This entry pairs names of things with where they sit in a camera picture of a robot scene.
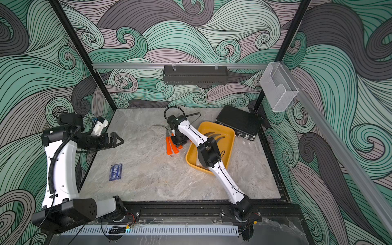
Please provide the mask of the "large wooden handle sickle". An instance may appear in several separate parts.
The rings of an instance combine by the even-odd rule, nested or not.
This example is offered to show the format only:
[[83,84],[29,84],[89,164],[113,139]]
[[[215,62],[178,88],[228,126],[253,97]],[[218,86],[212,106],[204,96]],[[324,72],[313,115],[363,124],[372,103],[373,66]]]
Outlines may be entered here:
[[207,132],[207,133],[205,133],[204,135],[207,136],[207,137],[210,137],[210,136],[213,135],[213,134],[214,134],[214,132]]

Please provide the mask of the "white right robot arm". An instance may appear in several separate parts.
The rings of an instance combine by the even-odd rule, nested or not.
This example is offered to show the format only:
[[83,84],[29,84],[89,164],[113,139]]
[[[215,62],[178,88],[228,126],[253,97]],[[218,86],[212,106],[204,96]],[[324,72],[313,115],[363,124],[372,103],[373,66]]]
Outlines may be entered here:
[[188,163],[214,174],[229,197],[236,219],[246,221],[252,210],[252,201],[238,187],[225,166],[225,163],[230,162],[234,130],[210,121],[202,122],[199,128],[195,128],[188,120],[189,116],[177,106],[167,107],[163,115],[168,124],[165,127],[168,132],[167,153],[179,153],[179,149],[190,141],[192,145],[187,154],[193,160]]

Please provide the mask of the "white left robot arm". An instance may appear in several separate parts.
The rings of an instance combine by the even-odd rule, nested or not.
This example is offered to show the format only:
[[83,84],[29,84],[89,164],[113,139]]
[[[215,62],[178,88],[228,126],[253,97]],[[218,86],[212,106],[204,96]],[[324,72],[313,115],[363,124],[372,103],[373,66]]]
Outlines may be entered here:
[[93,120],[88,132],[84,131],[80,114],[63,113],[57,123],[57,126],[44,130],[41,137],[48,164],[47,186],[41,211],[32,215],[32,224],[61,234],[101,217],[116,222],[123,220],[126,209],[120,197],[101,201],[80,198],[75,162],[78,153],[116,148],[124,140],[116,133],[103,131],[108,121],[102,117]]

